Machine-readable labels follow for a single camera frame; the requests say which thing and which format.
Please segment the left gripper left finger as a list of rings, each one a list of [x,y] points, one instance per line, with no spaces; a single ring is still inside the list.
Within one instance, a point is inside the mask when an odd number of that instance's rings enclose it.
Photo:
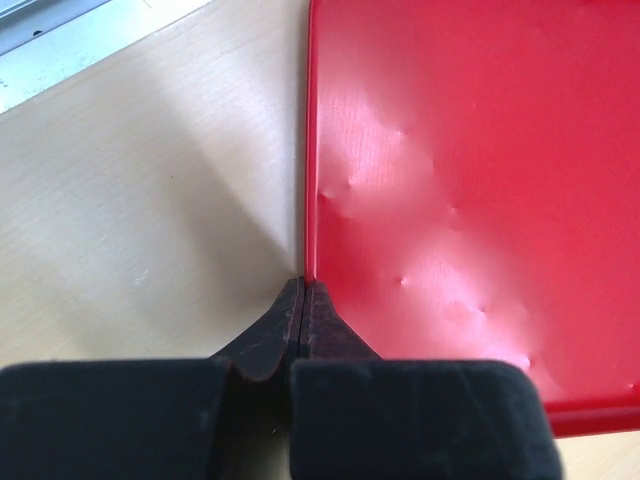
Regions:
[[[49,361],[1,371],[5,479],[218,479],[231,446],[289,407],[305,285],[216,354]]]

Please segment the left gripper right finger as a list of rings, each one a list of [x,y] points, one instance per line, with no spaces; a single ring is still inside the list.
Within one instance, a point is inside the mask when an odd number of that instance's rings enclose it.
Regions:
[[[306,291],[290,368],[295,479],[559,479],[538,393],[494,360],[384,360]]]

